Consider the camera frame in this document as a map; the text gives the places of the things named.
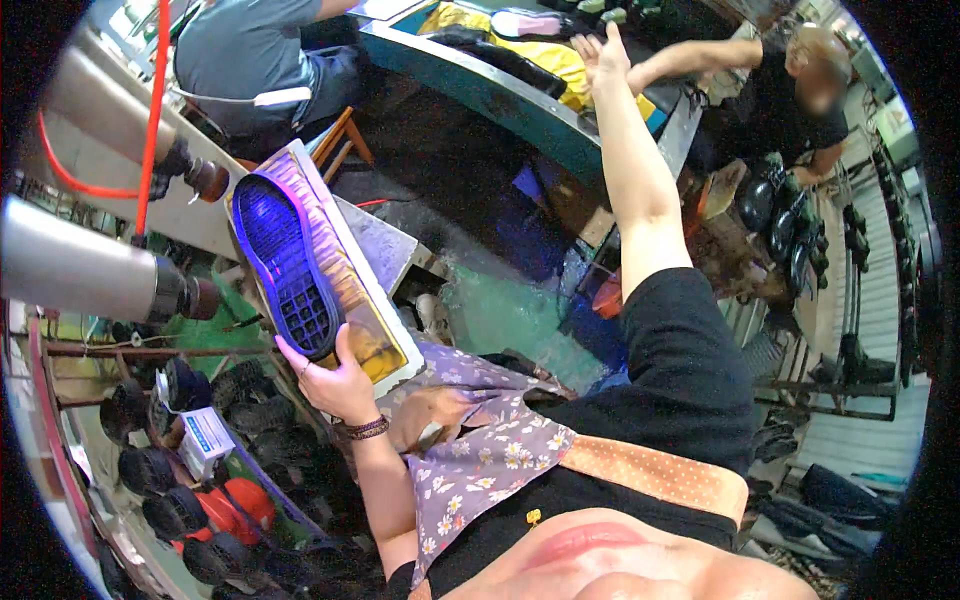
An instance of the lips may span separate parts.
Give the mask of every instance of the lips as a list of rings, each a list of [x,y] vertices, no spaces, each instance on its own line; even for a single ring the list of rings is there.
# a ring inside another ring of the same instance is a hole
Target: lips
[[[620,548],[645,543],[650,541],[623,523],[589,523],[544,540],[521,571],[575,559],[594,548]]]

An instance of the beaded bracelet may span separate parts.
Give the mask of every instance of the beaded bracelet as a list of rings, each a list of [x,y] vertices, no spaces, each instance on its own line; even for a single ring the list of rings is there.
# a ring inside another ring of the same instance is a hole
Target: beaded bracelet
[[[380,415],[380,418],[363,425],[347,426],[347,437],[351,440],[366,440],[387,433],[390,422]]]

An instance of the gray shirt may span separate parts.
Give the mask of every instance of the gray shirt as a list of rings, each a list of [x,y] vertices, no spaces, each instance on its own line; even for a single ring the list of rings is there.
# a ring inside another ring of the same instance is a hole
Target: gray shirt
[[[300,49],[300,27],[317,20],[323,0],[217,0],[180,34],[174,70],[180,87],[203,96],[251,99],[305,85],[316,90],[317,67]],[[227,135],[273,124],[288,127],[308,104],[272,107],[196,101]]]

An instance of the teal workbench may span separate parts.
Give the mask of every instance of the teal workbench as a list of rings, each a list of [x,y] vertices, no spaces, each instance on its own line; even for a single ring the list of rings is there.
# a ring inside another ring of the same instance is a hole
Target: teal workbench
[[[483,12],[507,6],[542,10],[535,0],[462,4]],[[457,100],[535,145],[584,185],[603,189],[600,138],[574,110],[480,59],[417,36],[435,5],[436,0],[423,0],[389,18],[360,17],[361,41],[372,61]],[[661,114],[660,124],[665,118]],[[656,126],[660,151],[674,178],[680,174],[699,120],[700,111],[691,111],[681,95],[665,125]]]

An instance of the person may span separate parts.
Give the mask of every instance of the person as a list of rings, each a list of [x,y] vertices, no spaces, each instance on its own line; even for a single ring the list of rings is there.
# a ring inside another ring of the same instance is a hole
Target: person
[[[781,49],[772,39],[686,41],[635,65],[631,90],[663,77],[752,69],[736,99],[709,108],[690,148],[688,164],[711,172],[735,158],[749,161],[779,152],[790,168],[813,151],[809,164],[793,168],[801,185],[826,180],[843,153],[849,130],[843,99],[851,79],[850,55],[829,30],[801,27]]]
[[[180,87],[228,138],[235,156],[258,161],[312,123],[325,123],[360,93],[356,45],[304,52],[300,28],[344,14],[357,0],[207,0],[180,34],[174,73]],[[251,100],[308,87],[311,98],[268,107]]]
[[[276,338],[310,403],[347,426],[388,597],[816,598],[786,571],[730,552],[747,494],[751,381],[691,267],[677,188],[636,110],[615,24],[607,35],[574,45],[623,243],[629,385],[532,411],[519,392],[535,378],[444,348],[424,353],[418,385],[445,387],[380,401],[350,353],[349,325],[336,371]],[[474,411],[457,420],[457,406]],[[398,422],[416,415],[454,428],[401,457],[385,417],[413,447],[420,427],[410,435]]]

